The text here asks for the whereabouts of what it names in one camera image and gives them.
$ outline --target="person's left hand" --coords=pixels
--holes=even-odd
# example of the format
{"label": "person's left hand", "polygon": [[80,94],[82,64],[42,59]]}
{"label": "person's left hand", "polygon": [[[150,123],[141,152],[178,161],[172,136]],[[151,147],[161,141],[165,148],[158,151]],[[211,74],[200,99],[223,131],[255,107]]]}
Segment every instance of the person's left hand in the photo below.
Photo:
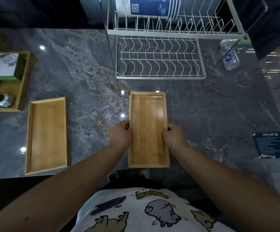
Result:
{"label": "person's left hand", "polygon": [[109,131],[109,146],[125,152],[133,141],[133,130],[129,127],[129,120],[114,125]]}

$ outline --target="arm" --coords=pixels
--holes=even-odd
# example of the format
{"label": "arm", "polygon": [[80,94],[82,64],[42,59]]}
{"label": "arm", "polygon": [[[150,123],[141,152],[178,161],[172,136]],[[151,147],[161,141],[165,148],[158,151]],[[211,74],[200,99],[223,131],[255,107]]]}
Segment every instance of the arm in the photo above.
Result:
{"label": "arm", "polygon": [[183,130],[169,124],[167,146],[214,204],[242,231],[280,231],[280,195],[191,148]]}
{"label": "arm", "polygon": [[117,165],[132,142],[129,121],[109,132],[109,146],[46,179],[0,211],[0,231],[59,231]]}

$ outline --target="shoe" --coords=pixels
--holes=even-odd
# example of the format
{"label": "shoe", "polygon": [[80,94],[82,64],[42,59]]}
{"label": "shoe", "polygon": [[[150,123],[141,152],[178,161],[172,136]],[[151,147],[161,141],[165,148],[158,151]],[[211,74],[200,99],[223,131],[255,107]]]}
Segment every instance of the shoe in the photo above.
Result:
{"label": "shoe", "polygon": [[142,177],[144,177],[146,179],[150,179],[150,170],[148,168],[141,169],[138,175],[142,176]]}
{"label": "shoe", "polygon": [[110,181],[112,181],[113,179],[116,179],[116,178],[119,178],[119,172],[117,170],[114,170],[114,171],[110,172],[108,174],[108,177],[107,177],[108,182],[110,182]]}

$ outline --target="hand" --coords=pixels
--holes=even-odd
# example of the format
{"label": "hand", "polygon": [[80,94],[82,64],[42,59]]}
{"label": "hand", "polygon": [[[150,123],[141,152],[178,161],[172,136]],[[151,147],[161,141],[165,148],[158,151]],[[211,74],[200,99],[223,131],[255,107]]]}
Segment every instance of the hand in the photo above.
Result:
{"label": "hand", "polygon": [[163,129],[162,134],[167,147],[170,148],[173,154],[180,148],[189,147],[183,129],[180,126],[168,124],[168,129]]}
{"label": "hand", "polygon": [[133,141],[133,129],[129,127],[129,120],[114,125],[109,131],[109,146],[125,152]]}

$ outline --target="wooden organizer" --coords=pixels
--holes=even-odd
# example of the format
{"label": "wooden organizer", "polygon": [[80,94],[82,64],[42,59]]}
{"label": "wooden organizer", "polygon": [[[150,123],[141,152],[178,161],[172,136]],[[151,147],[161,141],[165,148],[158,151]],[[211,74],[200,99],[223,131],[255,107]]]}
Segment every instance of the wooden organizer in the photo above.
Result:
{"label": "wooden organizer", "polygon": [[25,175],[66,166],[66,98],[30,102]]}
{"label": "wooden organizer", "polygon": [[8,108],[0,108],[0,112],[18,112],[25,107],[26,88],[30,76],[30,71],[36,63],[34,55],[30,52],[12,52],[18,53],[26,59],[24,74],[21,81],[0,81],[0,93],[10,93],[15,96],[14,104]]}
{"label": "wooden organizer", "polygon": [[128,167],[170,167],[169,149],[162,136],[162,130],[168,127],[166,94],[131,92],[129,120],[133,143],[128,151]]}

